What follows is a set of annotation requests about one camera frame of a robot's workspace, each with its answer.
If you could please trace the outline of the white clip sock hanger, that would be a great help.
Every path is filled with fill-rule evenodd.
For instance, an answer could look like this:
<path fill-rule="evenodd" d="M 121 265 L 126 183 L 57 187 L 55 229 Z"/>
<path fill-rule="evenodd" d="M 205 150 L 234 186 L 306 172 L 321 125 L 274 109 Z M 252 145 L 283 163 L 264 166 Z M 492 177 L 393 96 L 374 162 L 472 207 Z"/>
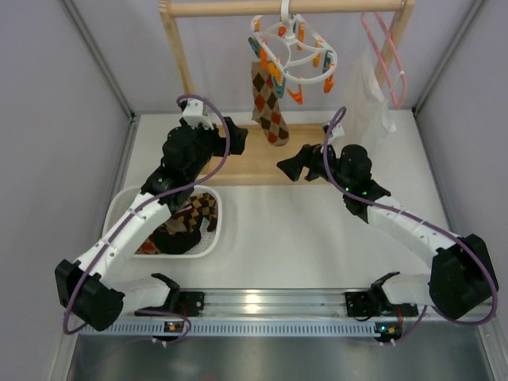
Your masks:
<path fill-rule="evenodd" d="M 251 20 L 248 42 L 275 94 L 301 105 L 304 87 L 321 84 L 323 92 L 330 93 L 338 68 L 336 50 L 302 15 L 289 12 L 288 1 L 281 2 L 279 21 L 264 27 L 262 19 L 256 15 Z"/>

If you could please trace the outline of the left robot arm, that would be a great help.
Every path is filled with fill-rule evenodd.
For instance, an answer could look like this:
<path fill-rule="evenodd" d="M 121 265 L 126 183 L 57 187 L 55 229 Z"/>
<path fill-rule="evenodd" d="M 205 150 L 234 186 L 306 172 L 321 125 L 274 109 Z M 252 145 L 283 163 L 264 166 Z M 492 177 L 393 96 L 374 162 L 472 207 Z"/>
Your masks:
<path fill-rule="evenodd" d="M 77 260 L 62 260 L 56 266 L 56 287 L 66 316 L 74 314 L 104 331 L 122 314 L 174 309 L 179 285 L 166 275 L 154 273 L 126 283 L 115 283 L 114 278 L 156 228 L 183 208 L 210 159 L 242 154 L 248 136 L 248 130 L 230 117 L 222 119 L 224 137 L 214 124 L 179 122 L 167 135 L 159 167 L 121 219 Z"/>

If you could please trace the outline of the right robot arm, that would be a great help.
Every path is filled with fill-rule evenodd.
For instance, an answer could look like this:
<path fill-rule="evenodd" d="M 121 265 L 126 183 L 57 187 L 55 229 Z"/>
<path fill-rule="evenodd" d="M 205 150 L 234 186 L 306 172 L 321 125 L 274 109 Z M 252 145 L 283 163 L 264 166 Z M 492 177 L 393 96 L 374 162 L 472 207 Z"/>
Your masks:
<path fill-rule="evenodd" d="M 403 210 L 372 178 L 372 161 L 362 146 L 350 144 L 336 154 L 331 146 L 305 144 L 277 167 L 293 182 L 306 169 L 307 182 L 322 178 L 339 186 L 350 214 L 389 234 L 425 263 L 424 274 L 393 271 L 377 279 L 369 291 L 380 307 L 427 305 L 457 321 L 485 301 L 497 300 L 498 281 L 485 241 L 475 234 L 460 237 Z"/>

